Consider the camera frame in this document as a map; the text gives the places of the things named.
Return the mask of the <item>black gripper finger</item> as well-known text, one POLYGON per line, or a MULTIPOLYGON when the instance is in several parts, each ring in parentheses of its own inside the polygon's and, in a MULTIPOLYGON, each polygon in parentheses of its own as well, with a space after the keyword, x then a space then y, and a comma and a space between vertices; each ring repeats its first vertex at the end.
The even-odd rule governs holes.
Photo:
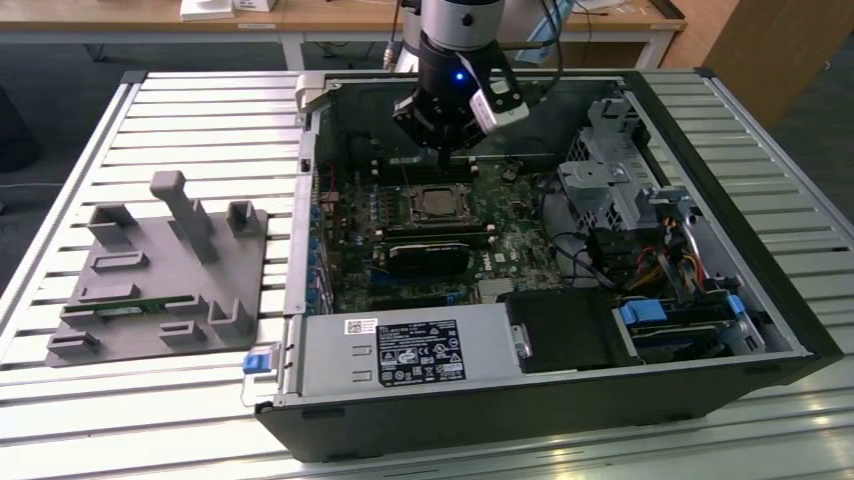
POLYGON ((437 167, 445 169, 446 142, 445 137, 435 127, 418 118, 395 118, 395 123, 426 156, 435 161, 437 167))
POLYGON ((486 134, 477 120, 466 124, 449 124, 442 141, 442 168, 449 168, 454 152, 475 147, 485 138, 486 134))

